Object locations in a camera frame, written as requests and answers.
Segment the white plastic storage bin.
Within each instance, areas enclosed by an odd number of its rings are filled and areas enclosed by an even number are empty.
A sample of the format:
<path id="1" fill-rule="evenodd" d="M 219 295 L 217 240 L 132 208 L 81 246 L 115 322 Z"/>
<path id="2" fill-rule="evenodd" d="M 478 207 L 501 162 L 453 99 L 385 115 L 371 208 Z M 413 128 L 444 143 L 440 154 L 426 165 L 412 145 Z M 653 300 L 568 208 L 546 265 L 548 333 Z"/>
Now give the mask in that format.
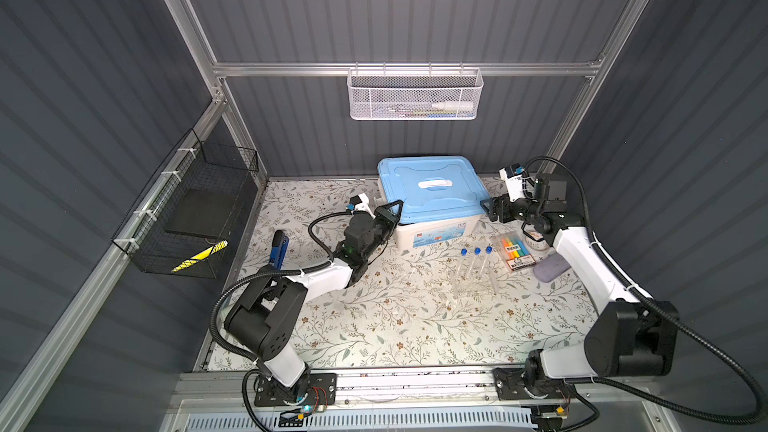
<path id="1" fill-rule="evenodd" d="M 394 231 L 395 243 L 400 250 L 410 250 L 462 238 L 473 233 L 480 218 L 480 215 L 475 215 L 398 225 Z"/>

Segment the blue plastic bin lid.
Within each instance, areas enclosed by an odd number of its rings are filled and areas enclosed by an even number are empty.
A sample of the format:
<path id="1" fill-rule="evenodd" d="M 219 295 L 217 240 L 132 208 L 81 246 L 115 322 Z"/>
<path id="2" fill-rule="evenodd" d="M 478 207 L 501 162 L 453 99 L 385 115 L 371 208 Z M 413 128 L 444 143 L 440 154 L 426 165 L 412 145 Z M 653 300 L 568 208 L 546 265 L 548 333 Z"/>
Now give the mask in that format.
<path id="1" fill-rule="evenodd" d="M 403 202 L 402 225 L 482 215 L 481 203 L 490 198 L 462 156 L 386 158 L 378 173 L 386 199 Z"/>

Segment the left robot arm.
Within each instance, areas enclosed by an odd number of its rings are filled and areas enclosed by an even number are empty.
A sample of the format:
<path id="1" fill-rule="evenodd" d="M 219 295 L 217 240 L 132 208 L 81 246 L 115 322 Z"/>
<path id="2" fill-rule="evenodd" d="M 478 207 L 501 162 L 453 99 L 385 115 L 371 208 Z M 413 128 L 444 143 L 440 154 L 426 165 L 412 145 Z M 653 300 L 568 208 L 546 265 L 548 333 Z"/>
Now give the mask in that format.
<path id="1" fill-rule="evenodd" d="M 384 249 L 400 223 L 404 202 L 395 200 L 370 211 L 359 194 L 345 210 L 308 225 L 310 238 L 327 254 L 318 265 L 279 269 L 273 263 L 238 280 L 216 301 L 209 318 L 212 340 L 248 359 L 255 371 L 272 381 L 284 399 L 298 402 L 310 388 L 310 368 L 289 344 L 304 304 L 355 285 L 366 273 L 371 255 Z M 330 248 L 314 232 L 319 223 L 347 217 L 343 239 Z"/>

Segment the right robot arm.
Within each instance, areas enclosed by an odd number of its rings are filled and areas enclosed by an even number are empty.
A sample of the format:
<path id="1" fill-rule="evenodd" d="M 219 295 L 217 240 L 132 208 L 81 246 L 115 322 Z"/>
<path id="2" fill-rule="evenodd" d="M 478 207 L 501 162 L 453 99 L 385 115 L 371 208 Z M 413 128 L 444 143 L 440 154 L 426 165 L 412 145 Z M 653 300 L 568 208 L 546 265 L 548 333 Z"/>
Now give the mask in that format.
<path id="1" fill-rule="evenodd" d="M 545 242 L 578 276 L 598 314 L 580 345 L 537 349 L 520 368 L 493 371 L 498 395 L 510 399 L 523 392 L 544 400 L 557 392 L 586 406 L 589 417 L 572 430 L 596 421 L 600 412 L 577 390 L 580 384 L 608 386 L 671 412 L 731 426 L 759 423 L 767 417 L 767 394 L 759 382 L 733 357 L 685 325 L 668 301 L 658 301 L 639 286 L 609 255 L 592 227 L 585 188 L 575 183 L 582 210 L 570 212 L 565 201 L 554 199 L 546 174 L 531 174 L 536 158 L 499 171 L 507 192 L 481 202 L 493 222 L 520 222 L 524 235 L 535 231 L 534 241 Z M 667 375 L 674 359 L 678 334 L 684 334 L 730 368 L 754 396 L 752 411 L 717 414 L 680 405 L 624 383 L 626 377 Z"/>

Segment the clear tape roll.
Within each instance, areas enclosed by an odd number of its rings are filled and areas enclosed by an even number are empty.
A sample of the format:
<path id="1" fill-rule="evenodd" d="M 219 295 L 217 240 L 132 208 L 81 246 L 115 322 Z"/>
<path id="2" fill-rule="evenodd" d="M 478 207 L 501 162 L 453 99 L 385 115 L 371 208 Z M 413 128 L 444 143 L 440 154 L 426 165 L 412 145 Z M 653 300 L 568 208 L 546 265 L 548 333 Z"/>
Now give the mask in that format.
<path id="1" fill-rule="evenodd" d="M 538 252 L 545 252 L 550 248 L 545 237 L 536 231 L 525 234 L 525 243 L 528 247 Z"/>

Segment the highlighter pen pack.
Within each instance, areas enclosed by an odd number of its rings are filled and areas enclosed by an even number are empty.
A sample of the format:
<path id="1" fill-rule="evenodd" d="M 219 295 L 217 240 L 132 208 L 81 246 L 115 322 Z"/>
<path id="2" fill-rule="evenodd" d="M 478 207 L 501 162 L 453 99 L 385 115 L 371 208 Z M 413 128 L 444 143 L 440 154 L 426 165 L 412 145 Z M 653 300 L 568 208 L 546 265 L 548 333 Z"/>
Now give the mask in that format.
<path id="1" fill-rule="evenodd" d="M 500 236 L 498 252 L 511 272 L 533 267 L 536 264 L 535 257 L 526 248 L 524 241 L 514 234 Z"/>

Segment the grey purple pouch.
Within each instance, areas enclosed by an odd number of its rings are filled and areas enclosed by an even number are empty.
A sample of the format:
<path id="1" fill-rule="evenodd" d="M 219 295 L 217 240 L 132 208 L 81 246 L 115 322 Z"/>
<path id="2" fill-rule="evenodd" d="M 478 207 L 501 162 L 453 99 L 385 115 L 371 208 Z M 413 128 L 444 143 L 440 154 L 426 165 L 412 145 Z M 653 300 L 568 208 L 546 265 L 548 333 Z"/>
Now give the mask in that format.
<path id="1" fill-rule="evenodd" d="M 563 256 L 553 253 L 535 264 L 533 275 L 542 283 L 550 283 L 570 269 L 570 264 Z"/>

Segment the blue stapler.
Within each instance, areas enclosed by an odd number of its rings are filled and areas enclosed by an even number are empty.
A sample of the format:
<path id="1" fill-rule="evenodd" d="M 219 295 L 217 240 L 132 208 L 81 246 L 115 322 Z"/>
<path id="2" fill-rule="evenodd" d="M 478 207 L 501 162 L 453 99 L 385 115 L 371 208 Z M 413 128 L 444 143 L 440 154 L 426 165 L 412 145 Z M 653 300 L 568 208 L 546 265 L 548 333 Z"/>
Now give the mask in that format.
<path id="1" fill-rule="evenodd" d="M 275 231 L 271 243 L 268 264 L 277 270 L 281 270 L 288 251 L 289 237 L 282 229 Z"/>

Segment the clear test tube rack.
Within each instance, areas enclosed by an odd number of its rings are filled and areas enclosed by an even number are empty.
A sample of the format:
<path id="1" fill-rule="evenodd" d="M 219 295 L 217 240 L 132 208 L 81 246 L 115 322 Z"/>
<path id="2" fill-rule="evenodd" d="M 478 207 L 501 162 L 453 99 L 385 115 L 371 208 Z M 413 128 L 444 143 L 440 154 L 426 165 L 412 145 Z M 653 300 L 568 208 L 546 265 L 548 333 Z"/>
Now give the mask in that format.
<path id="1" fill-rule="evenodd" d="M 449 291 L 448 291 L 448 304 L 452 306 L 458 306 L 460 302 L 467 300 L 480 300 L 494 295 L 490 289 L 489 280 L 486 272 L 482 269 L 486 252 L 482 251 L 480 257 L 475 263 L 473 276 L 470 279 L 466 277 L 466 271 L 469 266 L 472 253 L 469 252 L 470 257 L 467 260 L 465 271 L 461 279 L 456 278 L 458 262 L 461 258 L 461 254 L 457 259 L 457 264 L 451 268 L 451 274 L 449 275 Z"/>

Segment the white bottle in basket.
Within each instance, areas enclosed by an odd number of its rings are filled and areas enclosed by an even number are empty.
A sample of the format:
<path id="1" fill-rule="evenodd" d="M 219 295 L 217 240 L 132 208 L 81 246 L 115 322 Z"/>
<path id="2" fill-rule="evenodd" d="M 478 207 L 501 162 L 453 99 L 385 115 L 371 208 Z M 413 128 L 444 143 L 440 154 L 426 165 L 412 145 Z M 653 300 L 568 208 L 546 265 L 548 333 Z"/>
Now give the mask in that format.
<path id="1" fill-rule="evenodd" d="M 473 113 L 475 105 L 471 101 L 442 101 L 432 103 L 431 109 L 446 113 Z"/>

